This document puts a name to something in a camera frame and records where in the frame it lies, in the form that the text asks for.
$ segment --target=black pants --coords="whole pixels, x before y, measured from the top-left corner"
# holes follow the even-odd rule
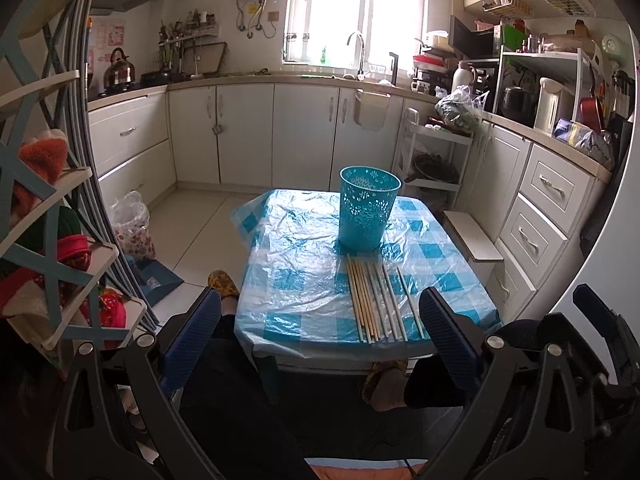
[[[260,378],[224,316],[184,387],[180,415],[227,480],[318,480],[302,450],[269,404]],[[537,322],[514,322],[500,335],[511,346],[537,349]],[[439,356],[420,359],[404,390],[411,408],[461,406]]]

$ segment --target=plastic hanging trash bin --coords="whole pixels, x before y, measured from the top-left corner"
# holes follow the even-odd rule
[[[353,251],[373,251],[380,246],[401,182],[367,166],[344,168],[340,180],[338,240]]]

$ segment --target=kettle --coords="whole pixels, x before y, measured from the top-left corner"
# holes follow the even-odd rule
[[[463,85],[471,86],[471,88],[473,89],[477,80],[478,72],[476,72],[476,69],[469,65],[469,63],[460,61],[458,63],[458,68],[453,75],[453,84],[451,85],[451,91],[453,92],[456,88]]]
[[[120,54],[120,58],[114,59],[117,53]],[[113,49],[110,61],[111,66],[104,71],[105,89],[114,89],[126,83],[133,83],[136,80],[136,68],[132,62],[127,61],[127,56],[124,55],[124,51],[120,47]]]

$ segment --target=plastic tablecloth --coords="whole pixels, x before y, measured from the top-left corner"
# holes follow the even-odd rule
[[[454,312],[486,331],[500,319],[484,287],[444,229],[419,200],[398,197],[379,254],[354,253],[338,241],[340,194],[274,190],[231,213],[251,247],[236,316],[248,352],[302,359],[377,361],[433,351],[420,338],[396,273],[400,266],[417,306],[434,285]],[[346,255],[382,257],[408,341],[361,342],[351,303]]]

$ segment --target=blue and white checkered tablecloth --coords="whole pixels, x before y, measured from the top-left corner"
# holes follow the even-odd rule
[[[356,361],[433,351],[431,341],[420,338],[396,265],[416,305],[420,291],[434,285],[455,312],[483,329],[500,322],[484,287],[427,207],[398,197],[380,255],[409,341],[391,337],[375,344],[360,342],[346,273],[347,251],[337,239],[339,209],[339,193],[274,190],[231,213],[242,240],[251,247],[236,317],[236,335],[247,351]]]

